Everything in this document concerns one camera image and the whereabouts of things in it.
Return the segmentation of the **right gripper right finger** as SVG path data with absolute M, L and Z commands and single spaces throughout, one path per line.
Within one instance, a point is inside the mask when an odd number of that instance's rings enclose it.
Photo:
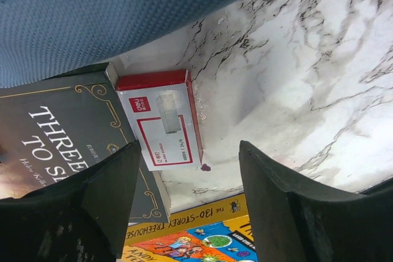
M 247 141 L 240 142 L 239 165 L 260 261 L 392 260 L 392 180 L 350 193 Z

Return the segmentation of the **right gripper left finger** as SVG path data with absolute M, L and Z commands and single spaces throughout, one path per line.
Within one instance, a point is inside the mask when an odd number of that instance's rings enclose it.
M 1 200 L 1 261 L 122 257 L 141 147 L 134 141 L 81 172 Z

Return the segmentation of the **blue student backpack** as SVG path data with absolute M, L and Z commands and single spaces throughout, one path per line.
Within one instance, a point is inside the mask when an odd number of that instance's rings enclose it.
M 107 60 L 234 1 L 1 0 L 1 87 Z

